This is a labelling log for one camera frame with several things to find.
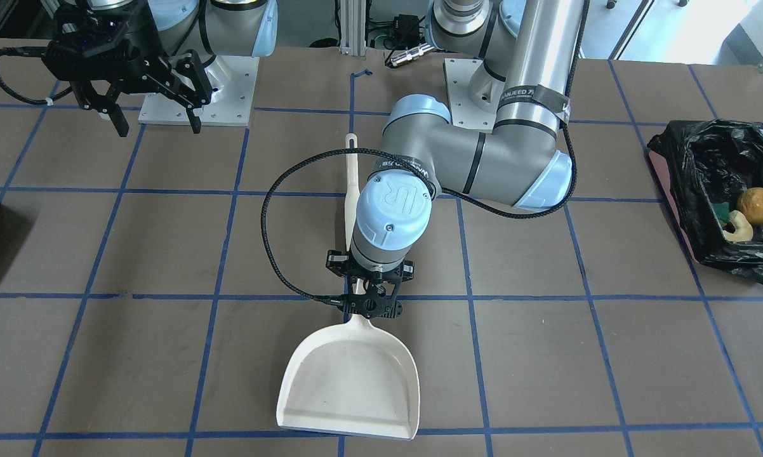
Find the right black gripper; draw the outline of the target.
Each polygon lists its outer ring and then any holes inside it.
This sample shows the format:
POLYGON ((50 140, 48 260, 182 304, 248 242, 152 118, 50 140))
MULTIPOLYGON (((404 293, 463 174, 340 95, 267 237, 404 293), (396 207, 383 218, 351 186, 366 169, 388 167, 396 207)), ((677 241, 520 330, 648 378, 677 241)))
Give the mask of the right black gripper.
POLYGON ((166 66, 166 50, 146 1, 114 1, 94 8, 89 1, 64 1, 55 11, 56 32, 42 61, 60 81, 70 82, 83 110, 107 115, 126 138, 129 124, 117 103, 121 92, 155 92, 185 109, 191 130, 201 133, 202 108, 211 102, 211 83, 195 50, 166 66), (100 95, 92 81, 108 81, 100 95))

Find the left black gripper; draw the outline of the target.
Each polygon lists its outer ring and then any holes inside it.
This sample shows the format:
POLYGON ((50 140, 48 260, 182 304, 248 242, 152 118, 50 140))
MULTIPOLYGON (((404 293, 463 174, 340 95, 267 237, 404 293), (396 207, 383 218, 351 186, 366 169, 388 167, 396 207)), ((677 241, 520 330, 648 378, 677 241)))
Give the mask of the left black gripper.
POLYGON ((402 283, 413 280, 415 263, 403 260, 388 272, 370 271, 348 252, 328 251, 326 267, 339 277, 347 278, 352 289, 339 296, 326 297, 326 303, 342 312, 395 319, 402 314, 398 293, 402 283))

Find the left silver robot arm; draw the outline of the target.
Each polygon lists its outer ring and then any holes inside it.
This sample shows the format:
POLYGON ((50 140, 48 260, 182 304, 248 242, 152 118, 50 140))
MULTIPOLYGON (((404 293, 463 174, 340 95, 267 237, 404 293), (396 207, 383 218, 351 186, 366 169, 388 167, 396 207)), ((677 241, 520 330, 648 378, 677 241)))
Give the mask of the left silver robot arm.
POLYGON ((326 258, 329 271, 363 291, 315 300, 366 318, 398 316, 399 288, 414 274, 406 255, 426 231, 439 193, 508 219, 546 216, 569 199, 575 156, 557 148, 557 136, 568 137, 569 93, 588 2, 527 1, 515 17, 513 5, 442 1, 430 17, 435 44, 469 37, 479 57, 503 67, 483 102, 494 113, 488 132, 460 127, 433 96, 408 95, 394 104, 379 150, 326 153, 367 154, 376 161, 353 204, 347 250, 329 251, 326 258))

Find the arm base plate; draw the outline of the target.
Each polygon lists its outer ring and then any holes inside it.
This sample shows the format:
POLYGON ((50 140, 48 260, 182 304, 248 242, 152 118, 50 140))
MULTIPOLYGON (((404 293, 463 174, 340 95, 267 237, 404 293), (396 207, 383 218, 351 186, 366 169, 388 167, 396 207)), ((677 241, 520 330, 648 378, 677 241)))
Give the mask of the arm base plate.
POLYGON ((446 58, 446 93, 454 126, 489 133, 504 83, 489 75, 482 60, 446 58))
MULTIPOLYGON (((251 56, 217 56, 205 69, 211 83, 211 102, 199 116, 202 126, 247 127, 256 89, 260 59, 251 56)), ((184 108, 166 96, 147 95, 138 115, 141 124, 188 126, 184 108)))

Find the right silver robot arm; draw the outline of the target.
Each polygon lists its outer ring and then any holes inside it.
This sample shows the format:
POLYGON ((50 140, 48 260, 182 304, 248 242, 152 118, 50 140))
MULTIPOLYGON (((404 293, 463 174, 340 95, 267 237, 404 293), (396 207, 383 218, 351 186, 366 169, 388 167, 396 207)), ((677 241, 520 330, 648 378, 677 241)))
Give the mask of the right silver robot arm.
POLYGON ((143 95, 141 124, 245 127, 260 58, 274 52, 274 1, 65 1, 42 61, 83 110, 129 125, 118 98, 143 95))

